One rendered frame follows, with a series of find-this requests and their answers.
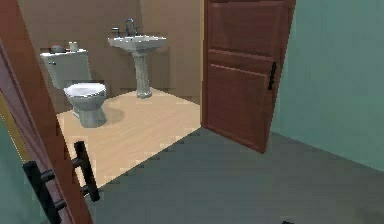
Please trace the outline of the grey sink faucet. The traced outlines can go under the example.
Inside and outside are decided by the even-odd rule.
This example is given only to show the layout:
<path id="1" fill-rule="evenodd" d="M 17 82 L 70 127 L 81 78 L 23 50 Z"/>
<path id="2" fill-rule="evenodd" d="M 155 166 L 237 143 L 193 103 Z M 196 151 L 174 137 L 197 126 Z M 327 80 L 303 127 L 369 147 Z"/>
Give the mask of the grey sink faucet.
<path id="1" fill-rule="evenodd" d="M 121 32 L 119 27 L 112 27 L 111 31 L 115 33 L 117 38 L 121 38 Z M 125 37 L 139 36 L 138 27 L 135 25 L 135 20 L 133 18 L 127 18 L 125 20 Z"/>

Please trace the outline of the white pedestal sink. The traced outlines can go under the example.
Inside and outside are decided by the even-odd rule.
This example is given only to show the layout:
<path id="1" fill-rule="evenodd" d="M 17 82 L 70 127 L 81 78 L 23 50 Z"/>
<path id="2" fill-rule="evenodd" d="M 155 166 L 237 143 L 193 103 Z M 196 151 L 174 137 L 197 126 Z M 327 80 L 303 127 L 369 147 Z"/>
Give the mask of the white pedestal sink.
<path id="1" fill-rule="evenodd" d="M 165 46 L 166 41 L 165 37 L 148 35 L 108 39 L 110 46 L 123 49 L 132 54 L 137 82 L 136 96 L 140 99 L 152 96 L 147 71 L 147 54 Z"/>

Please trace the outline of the brown panelled room door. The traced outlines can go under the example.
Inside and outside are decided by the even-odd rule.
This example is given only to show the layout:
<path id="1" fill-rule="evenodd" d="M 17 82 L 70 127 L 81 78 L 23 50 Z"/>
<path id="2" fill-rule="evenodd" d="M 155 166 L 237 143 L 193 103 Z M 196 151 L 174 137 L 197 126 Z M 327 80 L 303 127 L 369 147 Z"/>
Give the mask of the brown panelled room door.
<path id="1" fill-rule="evenodd" d="M 203 0 L 204 128 L 266 151 L 295 6 L 296 0 Z"/>

